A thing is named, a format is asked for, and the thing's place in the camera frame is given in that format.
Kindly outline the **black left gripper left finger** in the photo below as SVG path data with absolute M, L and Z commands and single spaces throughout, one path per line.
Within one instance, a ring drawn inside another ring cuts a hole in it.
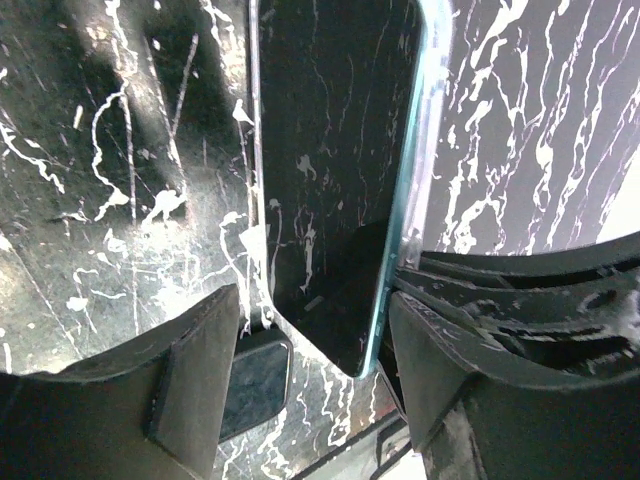
M 240 319 L 226 285 L 59 373 L 1 377 L 5 479 L 207 479 Z

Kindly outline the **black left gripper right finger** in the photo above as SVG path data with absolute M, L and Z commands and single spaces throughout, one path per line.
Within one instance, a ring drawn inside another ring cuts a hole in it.
M 596 379 L 547 368 L 402 292 L 389 323 L 428 478 L 638 478 L 638 369 Z

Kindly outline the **phone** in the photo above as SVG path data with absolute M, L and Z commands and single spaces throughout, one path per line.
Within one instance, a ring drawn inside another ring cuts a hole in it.
M 380 348 L 398 263 L 422 233 L 454 33 L 448 1 L 262 1 L 263 281 L 343 373 Z

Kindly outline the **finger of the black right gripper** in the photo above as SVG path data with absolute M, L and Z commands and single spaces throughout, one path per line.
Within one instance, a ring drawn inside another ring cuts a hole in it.
M 419 269 L 490 272 L 520 287 L 570 285 L 610 278 L 639 268 L 639 234 L 585 247 L 531 256 L 483 256 L 424 252 Z
M 515 288 L 401 270 L 399 289 L 489 344 L 556 370 L 639 366 L 639 277 Z

